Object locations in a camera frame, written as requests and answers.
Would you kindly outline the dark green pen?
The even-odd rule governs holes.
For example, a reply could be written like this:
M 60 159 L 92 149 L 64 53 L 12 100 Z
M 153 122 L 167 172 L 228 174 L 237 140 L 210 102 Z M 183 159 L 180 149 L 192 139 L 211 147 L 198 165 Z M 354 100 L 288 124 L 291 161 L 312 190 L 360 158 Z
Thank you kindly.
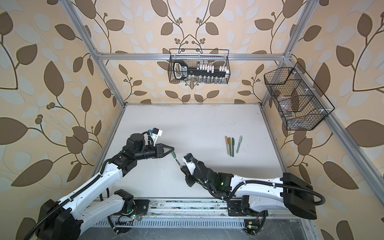
M 231 150 L 232 150 L 232 157 L 235 155 L 235 139 L 231 138 Z
M 240 147 L 241 147 L 242 140 L 243 140 L 243 136 L 240 136 L 240 137 L 239 137 L 239 141 L 238 141 L 238 145 L 237 145 L 237 149 L 236 149 L 236 153 L 237 153 L 237 154 L 238 154 L 239 151 L 240 151 Z

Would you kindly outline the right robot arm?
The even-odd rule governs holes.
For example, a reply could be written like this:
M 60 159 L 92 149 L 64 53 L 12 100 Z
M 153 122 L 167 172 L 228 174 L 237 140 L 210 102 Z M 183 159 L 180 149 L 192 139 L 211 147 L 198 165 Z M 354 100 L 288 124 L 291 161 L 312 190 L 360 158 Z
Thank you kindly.
M 281 178 L 251 179 L 227 173 L 216 173 L 202 161 L 191 158 L 180 165 L 189 187 L 202 186 L 211 197 L 221 201 L 240 198 L 246 215 L 269 210 L 290 211 L 296 217 L 317 219 L 316 207 L 326 202 L 313 187 L 291 173 Z

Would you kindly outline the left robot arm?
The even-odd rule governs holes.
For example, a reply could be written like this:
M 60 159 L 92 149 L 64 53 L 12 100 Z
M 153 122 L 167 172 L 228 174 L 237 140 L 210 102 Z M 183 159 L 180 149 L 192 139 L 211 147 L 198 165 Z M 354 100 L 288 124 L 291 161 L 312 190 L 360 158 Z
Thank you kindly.
M 76 240 L 92 225 L 126 210 L 133 196 L 124 190 L 94 206 L 90 203 L 136 167 L 139 160 L 161 159 L 173 152 L 174 147 L 156 142 L 160 135 L 158 129 L 132 134 L 118 154 L 104 161 L 99 173 L 58 201 L 45 202 L 38 222 L 24 238 L 36 235 L 41 240 Z

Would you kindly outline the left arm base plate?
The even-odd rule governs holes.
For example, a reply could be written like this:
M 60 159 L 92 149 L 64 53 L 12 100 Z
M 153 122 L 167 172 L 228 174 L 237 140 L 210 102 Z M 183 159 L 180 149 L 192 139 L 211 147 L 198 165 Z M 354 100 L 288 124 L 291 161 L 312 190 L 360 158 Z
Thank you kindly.
M 145 215 L 149 210 L 150 201 L 147 199 L 133 199 L 123 206 L 123 209 L 113 216 L 141 216 Z

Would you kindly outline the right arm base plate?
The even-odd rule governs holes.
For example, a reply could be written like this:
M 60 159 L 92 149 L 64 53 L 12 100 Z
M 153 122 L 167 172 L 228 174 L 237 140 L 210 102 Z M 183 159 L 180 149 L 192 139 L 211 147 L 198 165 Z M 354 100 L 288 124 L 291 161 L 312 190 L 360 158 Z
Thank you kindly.
M 268 211 L 257 212 L 243 204 L 241 200 L 227 201 L 227 210 L 230 217 L 268 217 Z

